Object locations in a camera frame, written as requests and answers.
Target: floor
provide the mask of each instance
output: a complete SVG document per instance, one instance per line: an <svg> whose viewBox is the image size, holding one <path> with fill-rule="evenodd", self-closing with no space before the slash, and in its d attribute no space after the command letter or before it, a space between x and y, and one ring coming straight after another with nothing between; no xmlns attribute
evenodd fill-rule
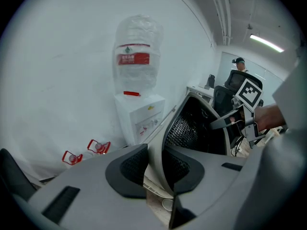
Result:
<svg viewBox="0 0 307 230"><path fill-rule="evenodd" d="M146 190L146 203L153 213L159 218L162 223L168 227L171 219L171 212L167 211L162 206L164 198L157 196L156 194Z"/></svg>

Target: ceiling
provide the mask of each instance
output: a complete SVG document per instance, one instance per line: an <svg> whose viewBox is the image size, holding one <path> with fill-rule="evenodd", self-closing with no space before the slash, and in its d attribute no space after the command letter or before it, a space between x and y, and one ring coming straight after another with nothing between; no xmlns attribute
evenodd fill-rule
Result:
<svg viewBox="0 0 307 230"><path fill-rule="evenodd" d="M223 45L223 33L213 0L195 0L217 45ZM224 34L228 36L227 9L225 0L220 0L224 10ZM249 49L257 54L267 57L282 68L290 71L296 60L295 50L300 46L301 31L290 12L279 0L229 0L231 39L230 45ZM258 35L285 51L277 51L266 45L250 39L250 35Z"/></svg>

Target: pipe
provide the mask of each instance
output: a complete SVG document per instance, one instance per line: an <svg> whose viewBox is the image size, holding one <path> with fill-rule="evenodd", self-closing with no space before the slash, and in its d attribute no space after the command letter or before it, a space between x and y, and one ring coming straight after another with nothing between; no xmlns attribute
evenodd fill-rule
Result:
<svg viewBox="0 0 307 230"><path fill-rule="evenodd" d="M250 22L251 22L251 17L253 16L253 13L254 13L254 12L255 12L255 0L252 0L252 5L251 5L250 13L249 13L248 24L250 24ZM243 38L242 42L245 41L245 38L246 38L246 36L247 36L247 34L248 34L248 30L249 30L249 29L246 28L246 31L245 31L244 38Z"/></svg>
<svg viewBox="0 0 307 230"><path fill-rule="evenodd" d="M227 14L227 22L228 22L228 46L230 45L230 39L231 39L231 17L230 17L230 1L225 0L225 6L226 6L226 14Z"/></svg>
<svg viewBox="0 0 307 230"><path fill-rule="evenodd" d="M222 36L223 36L223 45L225 45L225 35L224 35L224 29L223 29L222 19L221 19L221 16L220 16L220 11L219 11L219 9L218 9L216 0L213 0L213 2L214 2L214 5L215 5L215 8L216 8L216 11L217 11L217 16L219 17L219 21L220 21L220 24L221 24Z"/></svg>
<svg viewBox="0 0 307 230"><path fill-rule="evenodd" d="M225 35L225 31L226 31L226 23L225 23L225 14L224 14L224 9L223 9L223 4L222 4L222 0L217 0L217 5L220 8L221 11L221 15L222 15L222 23L223 23L223 32L224 32L224 37Z"/></svg>

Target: hand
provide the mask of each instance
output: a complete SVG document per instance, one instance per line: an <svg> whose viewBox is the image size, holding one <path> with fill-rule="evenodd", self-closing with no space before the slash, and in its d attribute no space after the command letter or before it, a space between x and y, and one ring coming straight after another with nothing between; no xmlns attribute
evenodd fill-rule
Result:
<svg viewBox="0 0 307 230"><path fill-rule="evenodd" d="M240 112L242 118L244 119L244 113ZM234 117L230 117L231 122L235 122ZM285 120L283 115L276 104L268 106L258 106L255 109L255 122L258 125L258 131L263 131L265 129L275 128L278 126L285 125Z"/></svg>

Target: white wall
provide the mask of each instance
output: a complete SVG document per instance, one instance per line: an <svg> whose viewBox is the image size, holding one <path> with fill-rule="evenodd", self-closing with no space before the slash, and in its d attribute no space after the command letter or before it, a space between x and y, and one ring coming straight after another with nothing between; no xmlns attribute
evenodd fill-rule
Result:
<svg viewBox="0 0 307 230"><path fill-rule="evenodd" d="M198 64L195 69L193 69L193 74L190 77L189 82L195 85L200 85L203 87L207 83L207 79L210 74L210 70L213 65L213 60L215 56L216 42L212 30L209 28L208 18L205 18L203 15L203 7L199 0L182 0L191 10L191 12L196 16L197 20L200 22L201 26L204 29L202 37L200 39L204 43L204 48L202 48L198 58Z"/></svg>
<svg viewBox="0 0 307 230"><path fill-rule="evenodd" d="M233 54L233 55L248 59L249 61L252 61L256 63L257 65L267 69L268 71L270 71L271 73L279 77L281 80L285 80L286 77L290 73L289 71L285 70L284 67L281 67L279 64L275 63L274 61L268 58L265 58L248 49L230 45L230 46L217 46L216 47L214 65L211 69L210 74L217 76L218 69L219 69L220 62L221 62L222 52Z"/></svg>
<svg viewBox="0 0 307 230"><path fill-rule="evenodd" d="M27 0L15 14L0 41L0 146L28 174L59 174L64 151L80 154L92 138L125 145L112 47L119 22L139 13L164 27L156 92L166 114L214 57L205 19L183 0Z"/></svg>

